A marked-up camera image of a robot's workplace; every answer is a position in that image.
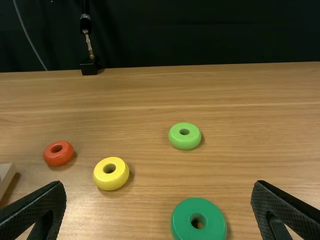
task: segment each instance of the ring hole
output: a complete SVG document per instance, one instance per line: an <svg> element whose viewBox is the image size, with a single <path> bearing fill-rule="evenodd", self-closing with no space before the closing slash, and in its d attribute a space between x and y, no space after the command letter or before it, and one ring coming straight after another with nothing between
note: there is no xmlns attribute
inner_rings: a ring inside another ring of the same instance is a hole
<svg viewBox="0 0 320 240"><path fill-rule="evenodd" d="M110 164L106 165L106 166L103 168L103 171L104 171L106 174L111 174L111 173L113 173L115 170L116 170L116 165L114 165L113 163L110 163Z"/></svg>
<svg viewBox="0 0 320 240"><path fill-rule="evenodd" d="M183 128L179 131L181 135L188 135L190 133L189 129Z"/></svg>
<svg viewBox="0 0 320 240"><path fill-rule="evenodd" d="M193 215L190 222L195 229L203 229L207 224L207 220L202 214Z"/></svg>
<svg viewBox="0 0 320 240"><path fill-rule="evenodd" d="M61 150L62 150L62 146L61 146L60 144L54 145L54 146L51 148L51 152L53 152L53 153L60 152Z"/></svg>

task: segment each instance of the black backdrop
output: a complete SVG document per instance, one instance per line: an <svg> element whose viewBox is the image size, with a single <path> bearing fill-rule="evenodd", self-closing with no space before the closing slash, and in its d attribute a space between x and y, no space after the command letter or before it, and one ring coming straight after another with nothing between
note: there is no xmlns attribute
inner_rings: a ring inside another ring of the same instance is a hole
<svg viewBox="0 0 320 240"><path fill-rule="evenodd" d="M16 0L49 70L88 56L80 0ZM319 61L319 0L92 0L104 68ZM14 8L0 1L0 72L41 71Z"/></svg>

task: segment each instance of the yellow ring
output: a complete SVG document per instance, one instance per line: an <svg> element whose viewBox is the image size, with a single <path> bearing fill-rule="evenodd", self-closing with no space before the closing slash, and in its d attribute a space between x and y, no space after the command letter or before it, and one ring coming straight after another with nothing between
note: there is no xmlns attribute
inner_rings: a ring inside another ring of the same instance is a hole
<svg viewBox="0 0 320 240"><path fill-rule="evenodd" d="M120 188L126 183L128 177L128 165L121 158L115 156L102 159L93 170L93 181L98 188L106 191Z"/></svg>

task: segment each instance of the wooden table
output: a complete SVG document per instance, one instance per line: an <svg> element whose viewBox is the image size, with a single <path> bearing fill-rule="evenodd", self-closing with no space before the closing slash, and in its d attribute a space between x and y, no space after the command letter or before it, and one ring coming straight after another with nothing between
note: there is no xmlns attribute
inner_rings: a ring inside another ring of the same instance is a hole
<svg viewBox="0 0 320 240"><path fill-rule="evenodd" d="M198 148L170 145L179 122L199 127ZM0 206L60 180L61 240L169 240L171 213L190 197L221 209L229 240L261 239L257 180L320 208L319 62L1 73L0 134L0 161L19 172ZM49 167L43 151L58 140L77 157ZM109 156L131 170L116 191L92 180Z"/></svg>

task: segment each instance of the wooden block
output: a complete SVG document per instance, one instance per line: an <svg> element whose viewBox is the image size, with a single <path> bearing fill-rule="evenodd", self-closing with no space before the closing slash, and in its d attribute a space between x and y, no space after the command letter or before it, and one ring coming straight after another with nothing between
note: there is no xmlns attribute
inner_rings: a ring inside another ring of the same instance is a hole
<svg viewBox="0 0 320 240"><path fill-rule="evenodd" d="M0 163L0 200L4 196L15 174L16 166L13 163Z"/></svg>

